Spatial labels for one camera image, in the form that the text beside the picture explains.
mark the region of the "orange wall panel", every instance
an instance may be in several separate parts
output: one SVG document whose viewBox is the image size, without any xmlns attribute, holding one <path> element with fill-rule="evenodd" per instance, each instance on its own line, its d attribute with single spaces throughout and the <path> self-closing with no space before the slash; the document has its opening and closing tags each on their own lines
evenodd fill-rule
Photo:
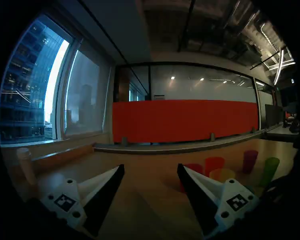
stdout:
<svg viewBox="0 0 300 240">
<path fill-rule="evenodd" d="M 115 102 L 114 142 L 181 142 L 216 138 L 258 129 L 256 103 L 220 100 Z"/>
</svg>

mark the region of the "red cup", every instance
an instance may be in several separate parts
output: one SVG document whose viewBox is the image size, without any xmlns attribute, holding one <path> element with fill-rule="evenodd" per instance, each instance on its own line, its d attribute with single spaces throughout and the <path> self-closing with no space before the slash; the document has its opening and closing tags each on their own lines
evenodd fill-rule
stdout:
<svg viewBox="0 0 300 240">
<path fill-rule="evenodd" d="M 250 174 L 253 170 L 254 165 L 258 157 L 258 151 L 248 150 L 243 153 L 243 167 L 242 172 L 245 174 Z"/>
</svg>

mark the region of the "window frame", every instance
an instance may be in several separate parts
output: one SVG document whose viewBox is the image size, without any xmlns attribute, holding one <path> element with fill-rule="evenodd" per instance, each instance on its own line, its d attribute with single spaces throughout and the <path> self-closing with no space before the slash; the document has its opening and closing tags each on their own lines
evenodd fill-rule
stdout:
<svg viewBox="0 0 300 240">
<path fill-rule="evenodd" d="M 109 85 L 110 85 L 110 79 L 112 76 L 112 71 L 114 70 L 113 66 L 113 59 L 104 51 L 104 49 L 99 45 L 98 42 L 95 41 L 94 38 L 91 38 L 89 33 L 85 31 L 85 29 L 79 25 L 76 24 L 76 21 L 73 20 L 63 9 L 58 6 L 58 4 L 54 4 L 52 7 L 45 8 L 41 12 L 39 12 L 31 22 L 29 22 L 28 27 L 22 32 L 20 35 L 20 38 L 18 42 L 16 42 L 14 50 L 11 52 L 11 55 L 7 61 L 6 68 L 4 71 L 4 74 L 1 79 L 1 87 L 2 89 L 3 83 L 4 83 L 4 77 L 6 75 L 6 72 L 9 68 L 9 63 L 11 62 L 15 52 L 17 51 L 22 39 L 27 34 L 27 32 L 30 30 L 32 24 L 40 18 L 41 15 L 45 15 L 48 17 L 55 26 L 53 27 L 53 31 L 56 27 L 61 28 L 67 35 L 72 37 L 72 42 L 69 43 L 69 46 L 67 48 L 67 51 L 64 55 L 63 61 L 61 63 L 57 81 L 56 81 L 56 87 L 54 89 L 54 99 L 53 99 L 53 105 L 52 109 L 55 112 L 54 121 L 55 121 L 55 135 L 56 138 L 54 140 L 45 140 L 45 141 L 38 141 L 38 142 L 27 142 L 27 143 L 14 143 L 14 144 L 0 144 L 0 147 L 3 148 L 10 148 L 10 147 L 23 147 L 23 146 L 36 146 L 41 144 L 51 144 L 54 142 L 60 142 L 64 140 L 69 139 L 83 139 L 91 136 L 97 136 L 104 133 L 104 125 L 105 125 L 105 119 L 107 114 L 107 100 L 109 95 Z M 110 71 L 109 76 L 107 80 L 107 93 L 106 93 L 106 99 L 104 103 L 104 115 L 102 117 L 103 123 L 102 123 L 102 130 L 96 131 L 96 132 L 89 132 L 89 133 L 83 133 L 83 134 L 74 134 L 74 135 L 66 135 L 64 134 L 63 127 L 64 127 L 64 111 L 65 111 L 65 97 L 66 97 L 66 87 L 70 76 L 70 70 L 72 67 L 72 63 L 74 61 L 74 57 L 76 54 L 76 51 L 79 49 L 81 43 L 83 40 L 89 39 L 91 41 L 88 41 L 90 46 L 92 46 L 93 50 L 96 51 L 98 54 L 102 55 L 105 60 L 107 60 L 110 64 Z"/>
</svg>

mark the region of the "building facade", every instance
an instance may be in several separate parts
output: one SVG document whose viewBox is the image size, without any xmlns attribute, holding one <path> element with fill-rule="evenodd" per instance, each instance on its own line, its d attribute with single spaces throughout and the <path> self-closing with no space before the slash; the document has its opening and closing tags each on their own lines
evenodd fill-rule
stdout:
<svg viewBox="0 0 300 240">
<path fill-rule="evenodd" d="M 63 38 L 36 20 L 19 42 L 5 73 L 0 96 L 0 143 L 44 141 L 49 75 Z"/>
</svg>

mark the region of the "wooden table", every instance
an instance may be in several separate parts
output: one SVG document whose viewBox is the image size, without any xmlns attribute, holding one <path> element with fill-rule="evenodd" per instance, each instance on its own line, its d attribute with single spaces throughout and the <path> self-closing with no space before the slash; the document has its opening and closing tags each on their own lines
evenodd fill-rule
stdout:
<svg viewBox="0 0 300 240">
<path fill-rule="evenodd" d="M 239 174 L 245 150 L 259 152 L 250 175 Z M 95 152 L 42 174 L 35 188 L 26 182 L 15 182 L 15 186 L 24 200 L 30 196 L 41 197 L 66 178 L 81 182 L 124 164 L 126 173 L 98 239 L 202 239 L 187 196 L 180 192 L 178 163 L 204 166 L 204 159 L 221 156 L 226 160 L 224 167 L 237 172 L 238 181 L 253 186 L 260 181 L 266 158 L 280 159 L 274 176 L 278 178 L 290 171 L 295 153 L 292 143 L 261 139 L 185 154 L 140 156 Z"/>
</svg>

